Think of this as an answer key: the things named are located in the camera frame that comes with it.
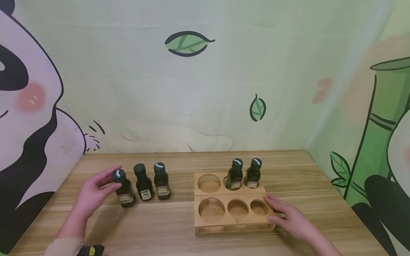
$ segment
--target painted wall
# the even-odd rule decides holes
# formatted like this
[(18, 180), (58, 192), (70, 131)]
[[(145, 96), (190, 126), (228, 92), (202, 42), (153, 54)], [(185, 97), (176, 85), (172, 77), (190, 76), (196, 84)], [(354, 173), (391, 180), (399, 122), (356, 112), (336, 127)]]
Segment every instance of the painted wall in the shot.
[(0, 254), (83, 153), (303, 148), (394, 2), (1, 0)]
[[(36, 0), (15, 16), (55, 62), (88, 152), (273, 150), (303, 148), (383, 2)], [(206, 39), (180, 53), (199, 54), (169, 51), (184, 31)]]
[(410, 255), (410, 2), (331, 95), (307, 150), (390, 255)]

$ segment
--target sleeve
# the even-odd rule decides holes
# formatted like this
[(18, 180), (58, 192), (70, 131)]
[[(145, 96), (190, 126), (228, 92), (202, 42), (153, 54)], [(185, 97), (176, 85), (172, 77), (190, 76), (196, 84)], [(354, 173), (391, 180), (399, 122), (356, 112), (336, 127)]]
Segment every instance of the sleeve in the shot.
[(44, 256), (77, 256), (83, 245), (82, 237), (58, 238), (47, 247)]

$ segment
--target panda ear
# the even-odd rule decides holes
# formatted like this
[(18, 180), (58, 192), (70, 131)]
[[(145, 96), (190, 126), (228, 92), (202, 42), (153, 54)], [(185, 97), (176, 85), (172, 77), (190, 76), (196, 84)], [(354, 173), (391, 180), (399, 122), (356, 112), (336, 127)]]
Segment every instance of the panda ear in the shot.
[(14, 6), (14, 0), (0, 0), (0, 11), (3, 11), (8, 16), (13, 14)]

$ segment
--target circular hole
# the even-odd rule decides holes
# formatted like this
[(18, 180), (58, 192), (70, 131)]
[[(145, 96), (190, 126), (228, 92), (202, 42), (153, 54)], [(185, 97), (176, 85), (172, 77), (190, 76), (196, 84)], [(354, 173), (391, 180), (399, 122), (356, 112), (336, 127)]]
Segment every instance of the circular hole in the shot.
[(221, 187), (221, 181), (213, 174), (205, 174), (199, 178), (198, 187), (202, 192), (212, 194)]
[(233, 199), (228, 203), (228, 212), (237, 219), (243, 219), (248, 215), (249, 209), (243, 201)]
[(251, 202), (251, 209), (256, 215), (259, 216), (265, 216), (268, 214), (268, 206), (259, 200), (253, 200)]
[(198, 207), (199, 216), (208, 223), (217, 223), (225, 215), (223, 203), (214, 197), (205, 198)]

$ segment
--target left hand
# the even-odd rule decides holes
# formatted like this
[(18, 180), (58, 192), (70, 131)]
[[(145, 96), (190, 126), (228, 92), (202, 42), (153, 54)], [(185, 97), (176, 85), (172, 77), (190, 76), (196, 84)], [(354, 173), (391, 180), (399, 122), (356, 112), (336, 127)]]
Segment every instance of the left hand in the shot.
[(71, 213), (77, 217), (84, 218), (85, 220), (89, 219), (102, 205), (104, 200), (121, 187), (121, 183), (114, 183), (102, 188), (103, 186), (114, 182), (112, 179), (112, 173), (121, 167), (121, 165), (113, 166), (85, 181), (77, 195)]

